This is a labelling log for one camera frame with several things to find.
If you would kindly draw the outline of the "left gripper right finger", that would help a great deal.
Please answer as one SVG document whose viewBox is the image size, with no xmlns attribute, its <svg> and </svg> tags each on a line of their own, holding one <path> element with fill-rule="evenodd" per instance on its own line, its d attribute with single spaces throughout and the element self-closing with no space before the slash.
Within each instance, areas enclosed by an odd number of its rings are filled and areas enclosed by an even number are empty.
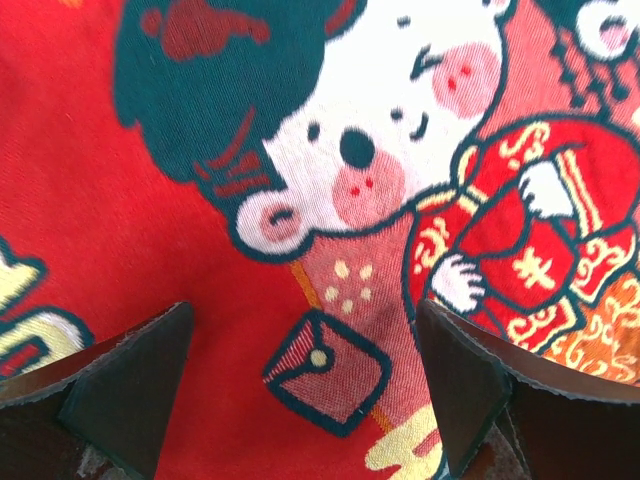
<svg viewBox="0 0 640 480">
<path fill-rule="evenodd" d="M 546 360 L 430 300 L 415 328 L 453 478 L 638 478 L 638 387 Z"/>
</svg>

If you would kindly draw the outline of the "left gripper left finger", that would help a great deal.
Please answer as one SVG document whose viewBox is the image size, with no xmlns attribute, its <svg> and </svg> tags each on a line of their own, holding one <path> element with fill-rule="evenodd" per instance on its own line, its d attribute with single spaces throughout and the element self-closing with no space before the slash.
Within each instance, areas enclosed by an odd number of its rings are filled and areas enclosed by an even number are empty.
<svg viewBox="0 0 640 480">
<path fill-rule="evenodd" d="M 177 303 L 2 381 L 2 478 L 154 478 L 193 331 L 192 306 Z"/>
</svg>

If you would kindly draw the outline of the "red pillowcase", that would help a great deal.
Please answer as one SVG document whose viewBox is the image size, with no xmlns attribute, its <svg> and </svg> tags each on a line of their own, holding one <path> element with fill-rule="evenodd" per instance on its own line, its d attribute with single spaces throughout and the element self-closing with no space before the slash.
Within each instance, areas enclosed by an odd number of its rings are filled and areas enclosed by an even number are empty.
<svg viewBox="0 0 640 480">
<path fill-rule="evenodd" d="M 635 1 L 5 1 L 1 376 L 196 316 L 161 479 L 445 479 L 422 299 L 639 382 Z"/>
</svg>

